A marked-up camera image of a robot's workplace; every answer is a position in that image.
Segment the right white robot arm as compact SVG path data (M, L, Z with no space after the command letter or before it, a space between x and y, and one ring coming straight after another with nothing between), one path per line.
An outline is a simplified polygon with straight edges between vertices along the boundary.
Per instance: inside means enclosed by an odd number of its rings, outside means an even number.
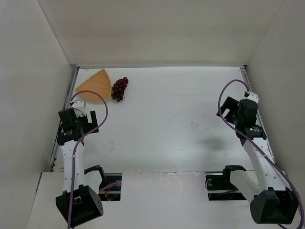
M255 223L291 224L299 203L294 191L273 166L270 153L264 153L268 143L265 131L256 123L258 96L247 94L240 101L227 97L217 116L225 110L228 110L228 114L224 120L234 125L236 136L248 154L257 177L257 181L254 181L243 166L230 165L223 170L226 182L238 188L249 202Z

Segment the dark red fake grapes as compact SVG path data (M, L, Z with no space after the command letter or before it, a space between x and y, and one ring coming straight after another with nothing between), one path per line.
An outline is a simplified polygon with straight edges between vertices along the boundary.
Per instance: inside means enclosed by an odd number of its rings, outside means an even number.
M129 79L127 77L123 77L118 79L112 86L112 94L111 97L116 102L122 101L124 97L125 89L128 87Z

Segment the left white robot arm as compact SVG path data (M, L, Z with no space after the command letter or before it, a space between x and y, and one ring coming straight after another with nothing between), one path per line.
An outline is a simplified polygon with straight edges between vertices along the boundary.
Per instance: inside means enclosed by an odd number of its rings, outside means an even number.
M56 207L73 229L103 215L99 187L105 179L102 167L83 166L84 138L99 131L96 113L76 115L74 108L58 112L61 120L57 143L63 156L64 185Z

